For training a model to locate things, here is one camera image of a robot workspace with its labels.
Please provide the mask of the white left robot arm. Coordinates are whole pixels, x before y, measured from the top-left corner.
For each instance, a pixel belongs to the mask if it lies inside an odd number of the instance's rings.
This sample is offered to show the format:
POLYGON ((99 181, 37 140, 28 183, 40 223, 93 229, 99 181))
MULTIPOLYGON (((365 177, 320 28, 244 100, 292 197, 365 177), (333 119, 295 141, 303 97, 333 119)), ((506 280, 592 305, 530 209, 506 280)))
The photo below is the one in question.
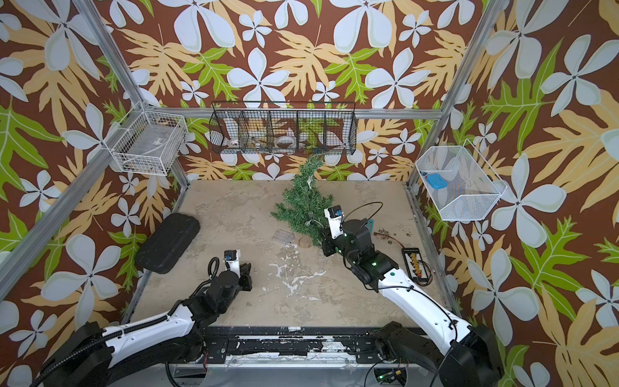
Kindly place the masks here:
POLYGON ((168 312, 117 327, 87 323, 45 361, 31 384, 107 386, 155 364, 193 359, 206 329, 251 287, 251 264, 244 263, 204 281, 168 312))

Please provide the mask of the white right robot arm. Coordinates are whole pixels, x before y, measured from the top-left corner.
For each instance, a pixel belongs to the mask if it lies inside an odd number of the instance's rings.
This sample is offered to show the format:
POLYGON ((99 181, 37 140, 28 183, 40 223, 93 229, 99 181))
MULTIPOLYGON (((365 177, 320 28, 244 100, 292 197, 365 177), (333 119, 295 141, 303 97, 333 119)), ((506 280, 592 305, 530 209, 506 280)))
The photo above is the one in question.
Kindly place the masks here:
POLYGON ((406 271, 375 249, 364 220, 327 216, 321 230, 325 256, 338 253, 348 269, 411 318, 423 331, 415 334, 390 322, 375 335, 385 361, 417 364, 444 386, 496 386, 505 375, 495 333, 472 326, 438 304, 406 271))

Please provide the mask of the small green christmas tree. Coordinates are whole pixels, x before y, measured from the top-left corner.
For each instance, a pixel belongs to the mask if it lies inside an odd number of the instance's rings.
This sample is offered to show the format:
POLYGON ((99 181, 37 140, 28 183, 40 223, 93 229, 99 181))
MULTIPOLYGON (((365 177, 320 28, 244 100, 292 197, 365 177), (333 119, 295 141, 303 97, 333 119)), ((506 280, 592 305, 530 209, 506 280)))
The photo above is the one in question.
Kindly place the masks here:
POLYGON ((324 224, 324 210, 331 207, 333 204, 333 196, 323 195, 317 185, 317 179, 314 173, 324 165, 324 157, 322 155, 310 156, 306 162, 300 167, 299 172, 292 179, 292 186, 285 189, 283 192, 283 201, 275 205, 271 216, 280 222, 287 223, 294 233, 309 237, 314 246, 320 246, 321 230, 326 227, 324 224), (307 225, 308 221, 306 207, 306 192, 308 190, 307 178, 313 176, 315 186, 319 193, 324 197, 324 209, 320 215, 316 215, 316 221, 307 225))

